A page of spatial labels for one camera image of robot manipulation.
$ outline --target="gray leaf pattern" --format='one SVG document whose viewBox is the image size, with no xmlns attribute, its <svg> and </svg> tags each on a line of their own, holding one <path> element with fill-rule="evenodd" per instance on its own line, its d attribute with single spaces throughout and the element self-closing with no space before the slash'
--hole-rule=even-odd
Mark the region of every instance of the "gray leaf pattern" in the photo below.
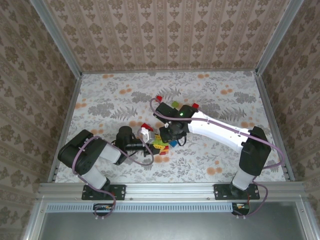
<svg viewBox="0 0 320 240">
<path fill-rule="evenodd" d="M 245 111 L 240 107 L 238 107 L 238 109 L 235 107 L 232 107 L 232 109 L 226 108 L 225 110 L 223 110 L 219 118 L 223 120 L 229 120 L 229 121 L 232 120 L 234 122 L 235 120 L 239 121 L 240 118 L 243 118 L 246 115 L 247 114 L 245 113 Z"/>
<path fill-rule="evenodd" d="M 88 114 L 92 114 L 94 116 L 100 115 L 104 118 L 109 117 L 111 114 L 110 110 L 114 109 L 114 105 L 112 103 L 103 103 L 97 104 L 97 106 L 91 106 L 88 109 Z"/>
<path fill-rule="evenodd" d="M 136 133 L 143 123 L 159 133 L 163 125 L 149 107 L 149 100 L 156 95 L 169 106 L 178 102 L 178 109 L 197 103 L 200 111 L 233 126 L 261 127 L 273 141 L 264 107 L 257 100 L 254 74 L 241 71 L 84 74 L 67 140 L 87 129 L 111 142 L 121 126 L 131 126 Z M 141 163 L 151 160 L 141 152 L 132 157 Z M 168 154 L 156 155 L 153 165 L 140 166 L 127 159 L 116 166 L 102 158 L 95 165 L 113 183 L 230 182 L 239 159 L 238 153 L 222 143 L 189 133 L 185 146 L 170 147 Z M 272 151 L 267 164 L 277 161 L 278 155 Z M 257 181 L 284 181 L 282 168 L 264 170 Z M 56 182 L 81 181 L 60 164 Z"/>
</svg>

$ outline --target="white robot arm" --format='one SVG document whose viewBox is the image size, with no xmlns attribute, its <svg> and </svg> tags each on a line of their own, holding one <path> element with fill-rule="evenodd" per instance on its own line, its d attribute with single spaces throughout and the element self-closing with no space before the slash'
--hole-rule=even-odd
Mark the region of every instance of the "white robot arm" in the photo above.
<svg viewBox="0 0 320 240">
<path fill-rule="evenodd" d="M 254 177 L 260 175 L 271 148 L 261 142 L 240 135 L 239 132 L 267 141 L 266 135 L 261 128 L 255 126 L 252 130 L 249 130 L 231 126 L 209 117 L 197 108 L 188 105 L 183 105 L 180 110 L 177 110 L 162 102 L 155 111 L 161 116 L 174 119 L 168 120 L 153 114 L 165 123 L 165 126 L 159 129 L 162 141 L 165 143 L 179 140 L 183 137 L 186 138 L 187 133 L 194 133 L 223 143 L 240 153 L 239 169 L 232 180 L 232 185 L 237 189 L 245 191 Z M 232 132 L 223 126 L 236 131 Z"/>
</svg>

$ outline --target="aluminum frame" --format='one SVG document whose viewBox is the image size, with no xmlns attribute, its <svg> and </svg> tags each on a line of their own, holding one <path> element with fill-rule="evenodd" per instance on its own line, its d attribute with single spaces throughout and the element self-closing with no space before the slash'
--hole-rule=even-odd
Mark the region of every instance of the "aluminum frame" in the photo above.
<svg viewBox="0 0 320 240">
<path fill-rule="evenodd" d="M 58 168 L 59 168 L 60 161 L 58 160 L 58 153 L 59 153 L 59 150 L 65 145 L 67 137 L 68 137 L 69 127 L 71 124 L 72 116 L 75 111 L 78 95 L 79 95 L 80 88 L 81 88 L 81 83 L 82 83 L 81 78 L 77 79 L 75 82 L 73 94 L 72 94 L 70 105 L 68 108 L 68 112 L 66 113 L 63 128 L 62 128 L 61 135 L 60 135 L 60 139 L 59 139 L 59 142 L 58 142 L 58 145 L 56 147 L 56 151 L 55 151 L 55 154 L 53 157 L 53 162 L 52 162 L 51 170 L 50 170 L 49 177 L 48 177 L 49 183 L 51 183 L 52 181 L 55 180 L 55 176 L 56 176 Z"/>
<path fill-rule="evenodd" d="M 266 69 L 269 61 L 275 54 L 279 44 L 284 38 L 289 26 L 294 20 L 303 2 L 304 0 L 291 0 L 289 2 L 287 8 L 284 11 L 284 14 L 282 15 L 281 20 L 276 26 L 276 29 L 256 66 L 256 71 L 258 74 L 262 74 Z"/>
<path fill-rule="evenodd" d="M 266 118 L 269 122 L 269 126 L 270 126 L 271 134 L 272 134 L 272 137 L 274 140 L 274 144 L 278 148 L 281 149 L 281 151 L 283 152 L 284 157 L 285 157 L 284 158 L 285 169 L 283 169 L 283 172 L 288 174 L 288 179 L 290 181 L 295 181 L 294 172 L 292 171 L 292 168 L 291 168 L 291 165 L 289 162 L 289 158 L 288 158 L 288 155 L 286 152 L 286 148 L 285 148 L 284 142 L 282 141 L 282 138 L 281 138 L 281 134 L 280 134 L 280 131 L 279 131 L 279 128 L 277 125 L 277 121 L 276 121 L 274 112 L 271 107 L 271 103 L 270 103 L 270 100 L 268 97 L 268 93 L 267 93 L 263 78 L 262 78 L 261 74 L 257 74 L 257 73 L 255 74 L 254 78 L 255 78 L 255 82 L 256 82 L 257 88 L 259 90 L 260 96 L 261 96 L 261 101 L 262 101 L 262 105 L 264 107 Z"/>
<path fill-rule="evenodd" d="M 241 200 L 215 200 L 215 183 L 123 183 L 126 196 L 122 203 L 229 203 Z M 261 182 L 268 190 L 267 202 L 295 202 L 303 230 L 308 240 L 319 239 L 319 229 L 312 214 L 302 182 Z M 24 240 L 39 238 L 46 209 L 51 203 L 83 203 L 83 183 L 41 183 Z M 265 189 L 259 187 L 261 202 Z M 107 200 L 85 201 L 86 203 L 110 203 Z"/>
<path fill-rule="evenodd" d="M 64 38 L 64 34 L 59 30 L 54 18 L 43 0 L 30 0 L 34 9 L 40 16 L 45 28 L 50 33 L 60 53 L 64 57 L 66 63 L 71 69 L 76 79 L 81 77 L 81 66 L 77 62 L 72 48 L 68 45 Z"/>
<path fill-rule="evenodd" d="M 186 73 L 197 73 L 197 72 L 252 72 L 256 71 L 254 68 L 242 68 L 242 69 L 232 69 L 232 68 L 196 68 L 196 69 L 148 69 L 148 70 L 113 70 L 113 71 L 84 71 L 82 74 L 146 74 L 146 73 L 176 73 L 176 72 L 186 72 Z"/>
</svg>

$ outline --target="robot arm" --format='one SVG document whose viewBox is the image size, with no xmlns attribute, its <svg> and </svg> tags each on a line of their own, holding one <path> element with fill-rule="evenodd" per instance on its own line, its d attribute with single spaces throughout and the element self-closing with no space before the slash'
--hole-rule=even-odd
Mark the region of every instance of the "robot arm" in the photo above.
<svg viewBox="0 0 320 240">
<path fill-rule="evenodd" d="M 159 150 L 155 149 L 153 145 L 148 144 L 149 142 L 152 142 L 154 133 L 143 127 L 141 134 L 144 142 L 148 145 L 151 152 L 153 154 L 158 154 Z M 58 153 L 58 159 L 67 167 L 72 168 L 79 149 L 93 136 L 94 135 L 91 132 L 82 130 L 63 148 L 61 148 Z M 120 127 L 118 134 L 116 135 L 114 145 L 126 154 L 128 151 L 143 151 L 144 156 L 150 154 L 142 141 L 135 137 L 131 127 L 129 126 Z M 110 181 L 97 169 L 96 166 L 94 166 L 94 164 L 99 157 L 115 165 L 122 164 L 126 160 L 127 156 L 121 153 L 118 149 L 112 147 L 102 138 L 93 139 L 79 155 L 74 167 L 75 172 L 94 188 L 108 192 Z"/>
<path fill-rule="evenodd" d="M 192 118 L 212 120 L 213 122 L 220 123 L 227 127 L 233 128 L 238 132 L 241 131 L 241 132 L 250 134 L 249 129 L 228 125 L 224 122 L 218 121 L 212 117 L 205 115 L 201 111 L 195 112 L 192 115 Z M 227 145 L 229 148 L 233 149 L 237 153 L 241 153 L 243 149 L 242 143 L 245 143 L 248 139 L 246 136 L 239 135 L 225 128 L 222 128 L 220 126 L 206 123 L 204 121 L 191 121 L 188 124 L 188 130 L 190 131 L 190 133 L 206 136 L 210 139 L 213 139 L 217 142 Z"/>
<path fill-rule="evenodd" d="M 267 141 L 267 137 L 260 127 L 255 126 L 252 130 L 249 130 L 231 126 L 211 118 L 203 112 L 198 111 L 197 108 L 188 105 L 183 105 L 180 110 L 177 110 L 162 102 L 157 107 L 156 112 L 165 117 L 177 119 L 170 121 L 154 114 L 156 118 L 165 124 L 164 127 L 159 129 L 160 136 L 164 143 L 186 137 L 187 133 L 194 133 L 221 142 L 235 150 L 237 153 L 240 153 L 239 170 L 231 182 L 232 187 L 245 191 L 254 177 L 261 174 L 271 148 L 261 142 L 234 133 L 221 126 L 209 123 L 209 120 Z M 204 119 L 206 122 L 198 120 L 179 121 L 179 118 L 198 118 Z"/>
</svg>

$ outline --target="metal bar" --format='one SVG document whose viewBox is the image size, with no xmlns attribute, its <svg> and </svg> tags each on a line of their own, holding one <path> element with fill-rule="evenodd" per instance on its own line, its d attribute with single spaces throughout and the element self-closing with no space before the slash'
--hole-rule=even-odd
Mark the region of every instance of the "metal bar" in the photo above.
<svg viewBox="0 0 320 240">
<path fill-rule="evenodd" d="M 319 240 L 320 231 L 314 213 L 312 212 L 310 203 L 301 199 L 300 201 L 296 202 L 296 207 L 306 239 Z"/>
<path fill-rule="evenodd" d="M 274 112 L 272 110 L 271 107 L 271 103 L 268 97 L 268 93 L 267 90 L 265 88 L 265 84 L 264 81 L 262 79 L 261 74 L 260 75 L 255 75 L 255 81 L 256 81 L 256 85 L 258 87 L 260 96 L 261 96 L 261 101 L 264 107 L 264 111 L 265 111 L 265 115 L 266 118 L 269 122 L 269 126 L 270 126 L 270 130 L 271 130 L 271 134 L 274 140 L 274 144 L 281 149 L 281 151 L 283 152 L 285 159 L 284 159 L 284 163 L 289 175 L 289 178 L 291 181 L 295 181 L 295 176 L 294 176 L 294 172 L 292 171 L 291 165 L 290 165 L 290 161 L 286 152 L 286 148 L 284 145 L 284 142 L 282 141 L 281 138 L 281 134 L 278 128 L 278 124 L 274 115 Z"/>
<path fill-rule="evenodd" d="M 71 120 L 72 120 L 72 116 L 74 114 L 74 110 L 75 110 L 77 99 L 78 99 L 78 94 L 79 94 L 80 87 L 81 87 L 81 82 L 82 82 L 81 78 L 77 79 L 77 81 L 75 83 L 75 86 L 74 86 L 72 98 L 71 98 L 71 101 L 70 101 L 68 112 L 67 112 L 67 114 L 65 116 L 64 125 L 63 125 L 62 131 L 61 131 L 61 135 L 60 135 L 60 139 L 59 139 L 58 145 L 56 147 L 56 151 L 55 151 L 55 154 L 54 154 L 54 158 L 53 158 L 50 174 L 49 174 L 49 177 L 48 177 L 48 182 L 49 183 L 54 180 L 55 173 L 56 173 L 56 171 L 58 170 L 58 167 L 59 167 L 58 153 L 59 153 L 59 150 L 65 145 L 66 140 L 67 140 L 70 123 L 71 123 Z"/>
<path fill-rule="evenodd" d="M 236 70 L 236 72 L 255 72 L 254 68 L 242 68 Z M 125 71 L 84 71 L 82 74 L 143 74 L 143 73 L 197 73 L 197 72 L 235 72 L 234 68 L 222 68 L 222 69 L 156 69 L 156 70 L 125 70 Z"/>
<path fill-rule="evenodd" d="M 60 53 L 64 57 L 69 68 L 73 72 L 76 79 L 81 77 L 81 66 L 78 65 L 77 60 L 73 54 L 73 50 L 69 48 L 68 43 L 64 39 L 63 33 L 57 27 L 54 18 L 43 0 L 31 0 L 31 3 L 40 16 L 45 28 L 50 33 L 52 39 L 57 45 Z"/>
<path fill-rule="evenodd" d="M 94 203 L 48 203 L 46 213 L 93 213 Z M 134 203 L 119 202 L 114 213 L 231 213 L 231 202 Z M 97 213 L 109 212 L 97 210 Z"/>
<path fill-rule="evenodd" d="M 34 204 L 23 240 L 37 240 L 39 238 L 46 209 L 47 202 L 45 201 L 36 202 Z"/>
<path fill-rule="evenodd" d="M 282 18 L 272 35 L 272 38 L 268 42 L 268 45 L 266 46 L 256 66 L 256 70 L 259 75 L 262 74 L 266 69 L 270 59 L 273 57 L 274 53 L 276 52 L 276 49 L 278 48 L 280 42 L 285 36 L 289 26 L 294 20 L 303 2 L 304 0 L 291 0 L 289 2 L 288 7 L 284 11 Z"/>
<path fill-rule="evenodd" d="M 126 184 L 125 200 L 131 203 L 230 203 L 235 200 L 215 200 L 213 185 L 216 183 L 122 183 Z M 263 182 L 268 190 L 268 202 L 295 202 L 306 197 L 302 182 Z M 42 183 L 37 199 L 50 203 L 80 203 L 83 183 Z M 259 187 L 261 202 L 265 190 Z M 110 203 L 93 200 L 90 203 Z"/>
</svg>

